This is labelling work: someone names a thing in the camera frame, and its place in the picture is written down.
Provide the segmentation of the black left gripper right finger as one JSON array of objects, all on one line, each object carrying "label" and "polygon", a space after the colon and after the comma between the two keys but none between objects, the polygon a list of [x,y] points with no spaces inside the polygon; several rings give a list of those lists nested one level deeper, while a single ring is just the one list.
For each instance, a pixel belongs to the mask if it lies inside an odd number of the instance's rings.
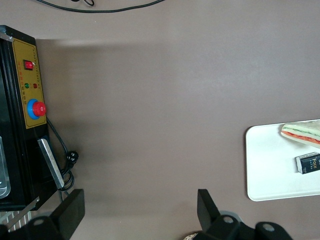
[{"label": "black left gripper right finger", "polygon": [[253,229],[238,214],[220,211],[207,189],[197,191],[197,217],[201,226],[198,240],[252,240]]}]

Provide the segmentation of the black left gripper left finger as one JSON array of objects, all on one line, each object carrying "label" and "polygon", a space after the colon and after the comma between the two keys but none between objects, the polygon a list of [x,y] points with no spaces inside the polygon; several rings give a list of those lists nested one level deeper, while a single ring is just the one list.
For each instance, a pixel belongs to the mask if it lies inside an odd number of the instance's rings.
[{"label": "black left gripper left finger", "polygon": [[85,216],[85,193],[73,190],[48,216],[40,216],[27,224],[27,240],[69,240]]}]

